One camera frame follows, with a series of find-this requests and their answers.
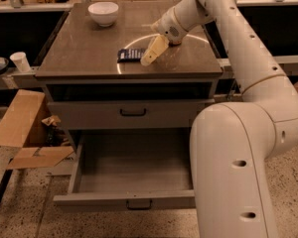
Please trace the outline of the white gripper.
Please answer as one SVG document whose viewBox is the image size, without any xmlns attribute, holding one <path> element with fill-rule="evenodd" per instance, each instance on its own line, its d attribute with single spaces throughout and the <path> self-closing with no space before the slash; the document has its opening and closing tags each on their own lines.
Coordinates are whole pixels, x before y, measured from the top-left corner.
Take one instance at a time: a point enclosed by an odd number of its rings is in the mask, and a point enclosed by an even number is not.
<svg viewBox="0 0 298 238">
<path fill-rule="evenodd" d="M 152 30 L 160 35 L 154 37 L 140 62 L 144 66 L 150 65 L 156 58 L 169 48 L 170 41 L 180 41 L 188 34 L 176 17 L 176 7 L 170 8 L 152 26 Z"/>
</svg>

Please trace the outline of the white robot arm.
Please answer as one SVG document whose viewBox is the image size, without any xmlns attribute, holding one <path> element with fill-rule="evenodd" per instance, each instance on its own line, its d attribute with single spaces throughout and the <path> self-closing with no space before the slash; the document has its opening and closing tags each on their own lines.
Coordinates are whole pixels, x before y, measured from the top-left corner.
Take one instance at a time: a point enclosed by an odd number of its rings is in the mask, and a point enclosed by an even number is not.
<svg viewBox="0 0 298 238">
<path fill-rule="evenodd" d="M 279 238 L 265 160 L 298 143 L 298 92 L 235 0 L 182 0 L 152 28 L 149 65 L 196 26 L 214 22 L 242 99 L 205 108 L 190 134 L 200 238 Z"/>
</svg>

